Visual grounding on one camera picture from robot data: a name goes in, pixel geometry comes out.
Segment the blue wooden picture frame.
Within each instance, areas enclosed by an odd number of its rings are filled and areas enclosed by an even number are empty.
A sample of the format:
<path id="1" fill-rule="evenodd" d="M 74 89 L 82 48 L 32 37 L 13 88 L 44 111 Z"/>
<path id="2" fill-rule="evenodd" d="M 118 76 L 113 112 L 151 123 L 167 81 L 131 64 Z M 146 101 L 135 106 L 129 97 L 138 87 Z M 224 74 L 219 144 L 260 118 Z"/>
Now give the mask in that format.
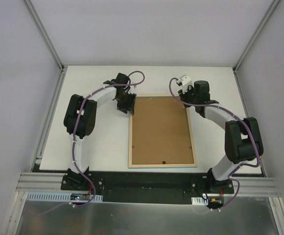
<path id="1" fill-rule="evenodd" d="M 129 120 L 130 168 L 197 167 L 190 113 L 168 95 L 141 95 Z"/>

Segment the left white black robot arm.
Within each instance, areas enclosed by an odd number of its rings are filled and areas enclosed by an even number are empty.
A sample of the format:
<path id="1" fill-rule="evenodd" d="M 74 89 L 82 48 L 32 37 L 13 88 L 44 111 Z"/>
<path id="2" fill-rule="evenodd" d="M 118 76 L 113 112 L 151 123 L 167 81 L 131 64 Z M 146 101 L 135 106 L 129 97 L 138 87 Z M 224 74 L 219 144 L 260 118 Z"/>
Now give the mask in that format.
<path id="1" fill-rule="evenodd" d="M 132 90 L 136 86 L 129 75 L 118 73 L 115 79 L 105 81 L 91 94 L 71 96 L 63 121 L 71 140 L 71 164 L 62 179 L 62 190 L 86 190 L 93 186 L 88 178 L 88 155 L 89 136 L 95 128 L 97 110 L 115 100 L 117 110 L 133 115 L 137 95 Z"/>

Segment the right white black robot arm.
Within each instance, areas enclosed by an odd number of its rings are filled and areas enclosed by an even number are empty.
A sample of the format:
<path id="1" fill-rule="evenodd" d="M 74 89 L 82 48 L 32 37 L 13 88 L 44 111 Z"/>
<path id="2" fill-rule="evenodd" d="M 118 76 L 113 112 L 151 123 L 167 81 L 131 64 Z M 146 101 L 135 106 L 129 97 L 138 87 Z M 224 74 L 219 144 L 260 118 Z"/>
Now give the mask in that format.
<path id="1" fill-rule="evenodd" d="M 203 118 L 211 120 L 225 131 L 225 155 L 210 168 L 205 189 L 218 193 L 231 181 L 231 176 L 241 167 L 259 167 L 263 143 L 258 121 L 254 117 L 241 118 L 210 98 L 207 81 L 195 81 L 188 76 L 176 80 L 180 87 L 178 96 L 184 107 L 194 107 Z"/>

